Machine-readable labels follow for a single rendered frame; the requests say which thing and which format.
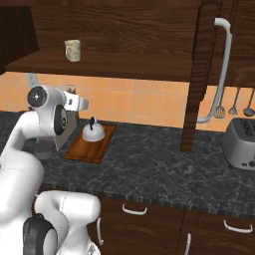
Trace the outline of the dark wood cupboard door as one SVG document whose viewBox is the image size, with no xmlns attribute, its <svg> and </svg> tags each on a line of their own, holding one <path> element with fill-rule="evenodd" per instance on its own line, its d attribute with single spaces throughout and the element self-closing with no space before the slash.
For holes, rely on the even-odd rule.
<svg viewBox="0 0 255 255">
<path fill-rule="evenodd" d="M 88 225 L 88 232 L 102 255 L 176 255 L 180 231 L 177 219 L 105 214 L 100 227 L 103 245 L 96 223 Z"/>
<path fill-rule="evenodd" d="M 226 241 L 216 241 L 203 236 L 200 230 L 189 231 L 191 244 L 188 255 L 255 255 L 255 245 L 252 248 Z M 178 255 L 184 255 L 187 234 L 183 234 L 178 247 Z"/>
</svg>

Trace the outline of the brown wooden tray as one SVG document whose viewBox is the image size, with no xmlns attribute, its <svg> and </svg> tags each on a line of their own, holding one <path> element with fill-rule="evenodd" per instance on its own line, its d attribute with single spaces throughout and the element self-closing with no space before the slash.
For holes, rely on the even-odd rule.
<svg viewBox="0 0 255 255">
<path fill-rule="evenodd" d="M 114 125 L 103 125 L 106 136 L 100 141 L 85 141 L 79 133 L 71 146 L 64 153 L 65 159 L 101 163 L 111 138 L 116 130 Z"/>
</svg>

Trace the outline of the grey hanging ladle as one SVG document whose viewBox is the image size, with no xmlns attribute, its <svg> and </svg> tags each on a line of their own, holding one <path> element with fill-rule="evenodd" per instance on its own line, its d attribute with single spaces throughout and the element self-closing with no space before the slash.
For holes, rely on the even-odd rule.
<svg viewBox="0 0 255 255">
<path fill-rule="evenodd" d="M 252 100 L 253 100 L 254 93 L 255 93 L 255 89 L 252 90 L 247 108 L 243 110 L 243 114 L 246 117 L 252 117 L 254 115 L 254 111 L 250 108 Z"/>
</svg>

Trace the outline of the grey hanging spoon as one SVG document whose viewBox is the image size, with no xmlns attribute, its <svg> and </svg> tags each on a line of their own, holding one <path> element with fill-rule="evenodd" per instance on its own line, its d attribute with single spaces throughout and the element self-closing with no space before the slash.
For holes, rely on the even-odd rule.
<svg viewBox="0 0 255 255">
<path fill-rule="evenodd" d="M 236 95 L 235 95 L 235 99 L 234 99 L 233 106 L 232 106 L 232 107 L 229 109 L 229 111 L 228 111 L 228 113 L 229 113 L 230 115 L 237 115 L 236 104 L 237 104 L 239 92 L 240 92 L 240 88 L 237 88 L 237 92 L 236 92 Z"/>
</svg>

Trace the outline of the dark wood cabinet door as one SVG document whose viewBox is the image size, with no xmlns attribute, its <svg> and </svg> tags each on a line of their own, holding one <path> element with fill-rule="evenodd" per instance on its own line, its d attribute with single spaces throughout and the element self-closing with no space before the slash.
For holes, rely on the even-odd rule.
<svg viewBox="0 0 255 255">
<path fill-rule="evenodd" d="M 31 8 L 0 6 L 0 75 L 8 64 L 38 50 Z"/>
<path fill-rule="evenodd" d="M 184 153 L 192 151 L 216 12 L 217 0 L 201 0 L 201 5 L 198 8 L 191 76 L 180 146 L 180 151 Z"/>
</svg>

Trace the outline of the silver toaster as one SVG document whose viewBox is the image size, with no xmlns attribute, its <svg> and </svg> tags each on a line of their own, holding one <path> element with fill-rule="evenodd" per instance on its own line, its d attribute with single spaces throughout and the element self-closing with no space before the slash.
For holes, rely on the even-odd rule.
<svg viewBox="0 0 255 255">
<path fill-rule="evenodd" d="M 255 171 L 255 120 L 234 118 L 226 129 L 222 146 L 232 167 Z"/>
</svg>

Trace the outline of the dark wood drawer front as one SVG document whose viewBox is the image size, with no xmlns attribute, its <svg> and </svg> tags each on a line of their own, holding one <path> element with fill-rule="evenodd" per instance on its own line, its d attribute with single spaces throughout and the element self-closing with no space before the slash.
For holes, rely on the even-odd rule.
<svg viewBox="0 0 255 255">
<path fill-rule="evenodd" d="M 223 220 L 226 220 L 230 226 L 242 229 L 248 229 L 250 224 L 252 224 L 253 232 L 243 234 L 229 231 L 224 227 Z M 255 220 L 198 212 L 195 217 L 194 226 L 202 232 L 203 236 L 207 236 L 209 239 L 226 241 L 227 243 L 247 246 L 249 248 L 255 245 Z"/>
<path fill-rule="evenodd" d="M 117 198 L 103 197 L 101 203 L 103 220 L 115 229 L 127 231 L 166 233 L 171 229 L 179 230 L 184 214 L 183 209 Z M 147 207 L 147 213 L 144 216 L 124 213 L 123 204 L 136 211 Z"/>
</svg>

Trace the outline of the beige patterned mug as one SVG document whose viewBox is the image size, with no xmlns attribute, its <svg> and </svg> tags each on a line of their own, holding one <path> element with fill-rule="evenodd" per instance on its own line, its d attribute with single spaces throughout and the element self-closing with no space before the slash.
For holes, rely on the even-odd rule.
<svg viewBox="0 0 255 255">
<path fill-rule="evenodd" d="M 81 60 L 81 41 L 67 40 L 65 42 L 66 58 L 70 62 L 79 62 Z"/>
</svg>

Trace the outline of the grey slotted spatula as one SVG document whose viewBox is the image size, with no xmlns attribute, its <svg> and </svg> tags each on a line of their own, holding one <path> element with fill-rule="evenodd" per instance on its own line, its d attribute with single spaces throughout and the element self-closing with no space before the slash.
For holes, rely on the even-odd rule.
<svg viewBox="0 0 255 255">
<path fill-rule="evenodd" d="M 214 113 L 214 117 L 216 119 L 223 119 L 225 117 L 225 109 L 222 106 L 224 92 L 225 92 L 225 89 L 222 89 L 221 97 L 220 97 L 220 100 L 219 100 L 219 105 L 217 106 L 217 108 L 215 110 L 215 113 Z"/>
</svg>

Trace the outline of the white wall outlet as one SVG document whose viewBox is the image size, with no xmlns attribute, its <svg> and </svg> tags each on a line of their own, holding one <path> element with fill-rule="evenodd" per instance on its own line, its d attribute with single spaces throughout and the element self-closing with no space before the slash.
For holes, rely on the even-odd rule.
<svg viewBox="0 0 255 255">
<path fill-rule="evenodd" d="M 37 75 L 34 73 L 26 73 L 26 80 L 29 88 L 34 88 L 38 85 Z"/>
</svg>

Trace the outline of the dark wood wall cabinet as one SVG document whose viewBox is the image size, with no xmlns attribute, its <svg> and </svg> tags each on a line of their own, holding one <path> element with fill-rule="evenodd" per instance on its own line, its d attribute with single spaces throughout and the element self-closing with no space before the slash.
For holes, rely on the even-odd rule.
<svg viewBox="0 0 255 255">
<path fill-rule="evenodd" d="M 221 0 L 232 45 L 225 86 L 255 88 L 255 0 Z"/>
<path fill-rule="evenodd" d="M 6 72 L 187 82 L 201 0 L 0 0 L 31 8 L 39 50 Z M 81 41 L 81 60 L 65 42 Z"/>
</svg>

